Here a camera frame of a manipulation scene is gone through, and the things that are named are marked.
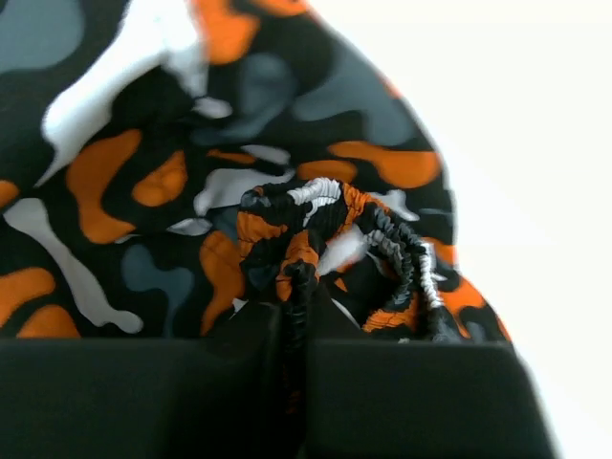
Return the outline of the orange camouflage shorts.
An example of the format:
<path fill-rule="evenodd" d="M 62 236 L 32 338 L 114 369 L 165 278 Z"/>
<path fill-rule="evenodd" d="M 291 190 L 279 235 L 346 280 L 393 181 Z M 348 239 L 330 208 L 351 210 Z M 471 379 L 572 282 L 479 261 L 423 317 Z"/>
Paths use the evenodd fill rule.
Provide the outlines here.
<path fill-rule="evenodd" d="M 1 5 L 1 334 L 197 338 L 324 288 L 362 331 L 505 341 L 443 161 L 302 1 Z"/>

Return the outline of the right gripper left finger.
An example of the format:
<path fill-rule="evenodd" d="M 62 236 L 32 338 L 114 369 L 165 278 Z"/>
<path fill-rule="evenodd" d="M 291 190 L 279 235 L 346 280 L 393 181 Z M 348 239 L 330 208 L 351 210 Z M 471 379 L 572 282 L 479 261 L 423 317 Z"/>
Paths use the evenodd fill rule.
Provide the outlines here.
<path fill-rule="evenodd" d="M 274 449 L 279 311 L 200 339 L 5 339 L 5 458 L 255 458 Z"/>

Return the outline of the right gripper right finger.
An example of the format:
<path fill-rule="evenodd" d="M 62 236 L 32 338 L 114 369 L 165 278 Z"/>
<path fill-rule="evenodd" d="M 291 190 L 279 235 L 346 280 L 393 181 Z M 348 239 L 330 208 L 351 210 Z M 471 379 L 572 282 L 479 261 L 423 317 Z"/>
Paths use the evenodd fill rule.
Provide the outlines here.
<path fill-rule="evenodd" d="M 504 345 L 373 339 L 319 291 L 306 352 L 310 458 L 554 456 L 525 368 Z"/>

